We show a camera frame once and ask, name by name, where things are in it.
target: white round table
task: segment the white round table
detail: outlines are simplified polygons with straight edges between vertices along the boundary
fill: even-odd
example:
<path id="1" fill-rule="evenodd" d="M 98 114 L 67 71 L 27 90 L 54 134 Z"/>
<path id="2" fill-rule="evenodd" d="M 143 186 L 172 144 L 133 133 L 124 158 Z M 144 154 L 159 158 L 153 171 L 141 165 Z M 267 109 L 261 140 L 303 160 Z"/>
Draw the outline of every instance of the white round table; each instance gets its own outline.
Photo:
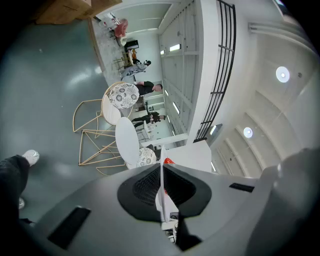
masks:
<path id="1" fill-rule="evenodd" d="M 127 117 L 121 117 L 116 123 L 115 142 L 123 160 L 136 166 L 139 160 L 139 140 L 134 125 Z"/>

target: pink object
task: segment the pink object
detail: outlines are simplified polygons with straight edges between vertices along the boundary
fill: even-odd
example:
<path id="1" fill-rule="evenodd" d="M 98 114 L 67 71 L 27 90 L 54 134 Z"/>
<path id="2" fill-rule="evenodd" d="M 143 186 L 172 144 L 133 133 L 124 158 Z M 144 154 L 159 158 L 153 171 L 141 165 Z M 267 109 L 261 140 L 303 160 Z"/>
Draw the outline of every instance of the pink object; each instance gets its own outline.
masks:
<path id="1" fill-rule="evenodd" d="M 126 30 L 128 27 L 128 21 L 124 18 L 120 21 L 120 24 L 114 30 L 114 34 L 117 38 L 122 38 L 126 35 Z"/>

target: white sneaker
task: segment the white sneaker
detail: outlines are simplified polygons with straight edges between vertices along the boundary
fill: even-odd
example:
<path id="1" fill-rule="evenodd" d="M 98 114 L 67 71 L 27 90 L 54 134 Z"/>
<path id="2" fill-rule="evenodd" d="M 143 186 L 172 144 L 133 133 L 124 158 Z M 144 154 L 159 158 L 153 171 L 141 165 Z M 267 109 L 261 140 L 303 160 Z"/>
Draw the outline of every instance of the white sneaker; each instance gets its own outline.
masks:
<path id="1" fill-rule="evenodd" d="M 36 164 L 40 157 L 39 153 L 33 149 L 28 150 L 22 156 L 29 162 L 30 166 Z"/>
<path id="2" fill-rule="evenodd" d="M 21 210 L 23 207 L 25 207 L 25 200 L 19 197 L 19 210 Z"/>

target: black shirt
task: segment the black shirt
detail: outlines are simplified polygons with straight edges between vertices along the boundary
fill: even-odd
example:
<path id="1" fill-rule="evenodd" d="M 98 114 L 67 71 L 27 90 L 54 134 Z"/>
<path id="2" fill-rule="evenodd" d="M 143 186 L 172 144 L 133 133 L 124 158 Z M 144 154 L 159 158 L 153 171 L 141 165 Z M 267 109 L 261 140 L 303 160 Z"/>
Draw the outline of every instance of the black shirt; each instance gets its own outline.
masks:
<path id="1" fill-rule="evenodd" d="M 152 122 L 156 123 L 156 122 L 160 122 L 161 121 L 158 112 L 150 112 L 149 114 L 146 114 L 146 115 L 144 115 L 142 117 L 147 124 L 149 124 L 151 122 L 151 120 L 150 120 L 151 119 L 151 115 L 152 115 L 152 119 L 153 119 Z"/>
<path id="2" fill-rule="evenodd" d="M 150 81 L 145 81 L 144 85 L 136 84 L 135 86 L 138 88 L 140 96 L 142 96 L 145 94 L 152 93 L 153 92 L 152 88 L 155 85 Z"/>

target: cardboard box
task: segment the cardboard box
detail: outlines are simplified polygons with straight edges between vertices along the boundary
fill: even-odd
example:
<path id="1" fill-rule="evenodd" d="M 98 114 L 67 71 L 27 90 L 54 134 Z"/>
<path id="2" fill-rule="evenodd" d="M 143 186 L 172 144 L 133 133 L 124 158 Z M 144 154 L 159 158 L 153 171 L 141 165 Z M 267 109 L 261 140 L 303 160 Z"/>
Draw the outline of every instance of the cardboard box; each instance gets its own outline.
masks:
<path id="1" fill-rule="evenodd" d="M 91 0 L 91 8 L 79 15 L 77 19 L 85 20 L 93 18 L 104 10 L 120 3 L 122 3 L 122 0 Z"/>
<path id="2" fill-rule="evenodd" d="M 91 8 L 91 0 L 55 0 L 35 21 L 37 24 L 67 24 Z"/>
<path id="3" fill-rule="evenodd" d="M 48 9 L 48 7 L 50 5 L 52 5 L 52 3 L 54 2 L 55 0 L 46 0 L 44 1 L 42 4 L 40 4 L 38 6 L 38 8 L 32 13 L 32 15 L 30 16 L 30 20 L 31 21 L 34 21 L 36 19 L 38 19 L 41 14 L 43 14 L 45 12 L 46 9 Z"/>

